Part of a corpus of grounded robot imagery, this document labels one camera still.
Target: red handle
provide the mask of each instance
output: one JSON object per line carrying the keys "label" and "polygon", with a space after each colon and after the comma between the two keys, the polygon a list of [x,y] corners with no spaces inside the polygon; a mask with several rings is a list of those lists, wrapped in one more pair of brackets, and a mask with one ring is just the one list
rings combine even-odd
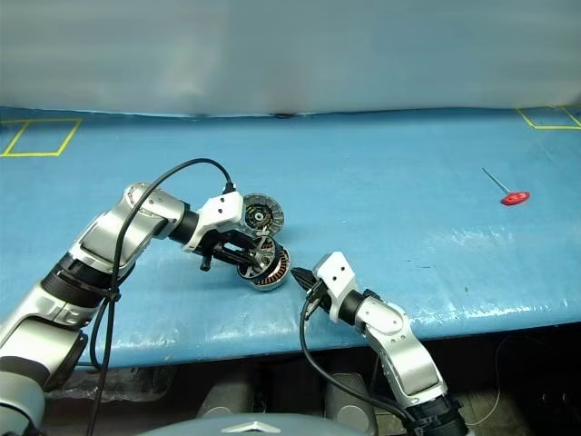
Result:
{"label": "red handle", "polygon": [[530,198],[530,193],[527,191],[521,191],[519,193],[510,193],[500,202],[505,206],[514,206],[515,204],[520,204],[525,202]]}

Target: floor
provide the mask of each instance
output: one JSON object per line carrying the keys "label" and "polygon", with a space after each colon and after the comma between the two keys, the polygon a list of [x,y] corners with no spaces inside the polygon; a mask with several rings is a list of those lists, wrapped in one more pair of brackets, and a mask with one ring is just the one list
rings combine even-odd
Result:
{"label": "floor", "polygon": [[[477,436],[578,434],[581,378],[576,368],[581,361],[570,343],[579,333],[581,325],[572,324],[509,335],[428,342],[427,347],[450,391],[463,404],[461,413],[466,421],[480,421],[471,426]],[[370,349],[323,352],[317,357],[327,365],[347,363],[369,383],[374,378],[375,356]],[[95,434],[125,436],[192,419],[214,381],[224,373],[242,368],[260,375],[258,409],[322,415],[321,384],[304,359],[293,354],[182,365],[177,368],[167,393],[156,401],[105,403]],[[294,376],[284,378],[283,373]],[[501,386],[498,405],[483,420],[497,399],[497,373]],[[111,383],[117,383],[114,375]],[[379,376],[372,389],[383,393],[386,387],[387,383]],[[88,400],[49,401],[44,428],[49,436],[81,434],[90,406]],[[380,435],[403,432],[391,415],[379,410],[376,413]]]}

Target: blue mat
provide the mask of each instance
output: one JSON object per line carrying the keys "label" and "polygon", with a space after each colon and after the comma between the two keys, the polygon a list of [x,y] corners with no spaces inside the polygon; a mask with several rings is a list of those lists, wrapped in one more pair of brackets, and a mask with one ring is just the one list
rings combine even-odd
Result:
{"label": "blue mat", "polygon": [[[207,156],[242,193],[280,202],[277,239],[293,265],[343,251],[359,286],[406,308],[420,339],[579,321],[580,111],[549,112],[168,119],[2,109],[0,318],[126,185]],[[531,198],[500,204],[481,167]],[[222,179],[200,166],[163,187],[197,209]],[[200,260],[169,240],[151,244],[123,284],[113,366],[300,348],[294,281],[257,292],[229,265],[201,272]],[[363,340],[319,313],[308,343]]]}

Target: robotic arm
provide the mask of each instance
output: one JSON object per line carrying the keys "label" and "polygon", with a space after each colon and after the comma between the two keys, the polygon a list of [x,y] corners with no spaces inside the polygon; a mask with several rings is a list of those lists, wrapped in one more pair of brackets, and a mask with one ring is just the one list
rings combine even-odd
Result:
{"label": "robotic arm", "polygon": [[459,404],[449,397],[436,364],[414,336],[408,315],[370,290],[360,293],[343,253],[323,257],[312,272],[291,272],[309,291],[307,319],[320,306],[333,322],[353,325],[378,354],[396,402],[410,417],[404,422],[409,434],[468,434]]}
{"label": "robotic arm", "polygon": [[[77,364],[87,344],[81,329],[110,291],[122,224],[148,187],[148,183],[127,187],[121,201],[89,224],[0,325],[0,434],[23,434],[38,427],[44,391],[60,386]],[[204,271],[215,257],[235,265],[240,277],[259,289],[281,284],[289,255],[271,238],[274,232],[269,234],[268,226],[246,223],[245,208],[251,207],[228,184],[222,195],[210,198],[197,212],[154,190],[124,236],[119,282],[129,276],[152,238],[169,238],[181,243],[184,251],[201,255]]]}

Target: white wall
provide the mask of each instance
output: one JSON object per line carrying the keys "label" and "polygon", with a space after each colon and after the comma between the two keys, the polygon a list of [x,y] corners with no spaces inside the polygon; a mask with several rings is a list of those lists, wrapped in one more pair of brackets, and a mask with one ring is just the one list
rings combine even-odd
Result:
{"label": "white wall", "polygon": [[0,0],[0,105],[263,114],[580,99],[579,0]]}

